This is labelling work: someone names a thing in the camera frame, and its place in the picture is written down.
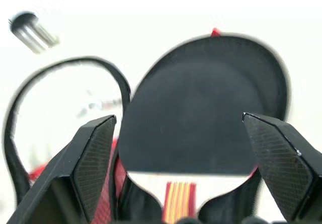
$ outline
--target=white background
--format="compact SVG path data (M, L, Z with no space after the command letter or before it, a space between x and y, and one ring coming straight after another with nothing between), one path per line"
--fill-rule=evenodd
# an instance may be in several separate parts
M322 151L321 0L0 0L0 3L1 123L14 91L39 67L65 57L98 55L116 64L135 89L164 53L185 40L209 34L216 27L222 32L256 37L275 49L291 77L292 104L287 120ZM23 10L36 12L58 32L61 46L43 56L29 52L8 28L8 18ZM27 158L28 151L21 155ZM3 223L14 210L14 192L3 157L0 160ZM267 220L281 218L269 195L265 201L267 207L260 216Z

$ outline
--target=metal cylinder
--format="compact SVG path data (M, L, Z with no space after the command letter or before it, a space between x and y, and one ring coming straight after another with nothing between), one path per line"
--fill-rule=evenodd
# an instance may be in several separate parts
M33 13L20 14L10 24L11 32L36 54L59 43L58 37L51 35Z

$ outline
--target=textured gripper pad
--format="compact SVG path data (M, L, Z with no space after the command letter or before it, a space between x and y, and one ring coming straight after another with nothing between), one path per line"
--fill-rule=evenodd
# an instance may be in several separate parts
M108 172L115 122L115 118L110 118L94 130L75 168L78 197L90 220L94 217Z
M286 220L292 220L313 180L309 167L275 127L245 115L261 175Z

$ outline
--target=black strap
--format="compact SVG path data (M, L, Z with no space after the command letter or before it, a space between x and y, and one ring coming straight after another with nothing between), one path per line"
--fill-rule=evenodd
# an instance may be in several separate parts
M13 133L16 125L16 112L17 112L18 106L23 100L24 95L32 88L35 82L40 78L45 77L49 71L58 69L60 67L64 67L66 65L88 63L88 62L102 66L107 71L109 71L111 75L114 77L114 79L118 83L119 88L121 90L123 112L125 111L127 105L130 102L131 89L123 74L112 63L107 62L106 60L103 60L98 57L72 58L69 60L64 60L56 64L47 66L33 73L21 85L20 89L17 91L16 95L14 96L12 100L12 104L9 107L9 113L7 116L7 120L5 122L5 130L4 130L5 157L6 157L9 172L11 174L14 187L15 187L17 205L21 202L25 194L30 189L28 173L19 159L16 146L13 141L13 135L14 135Z

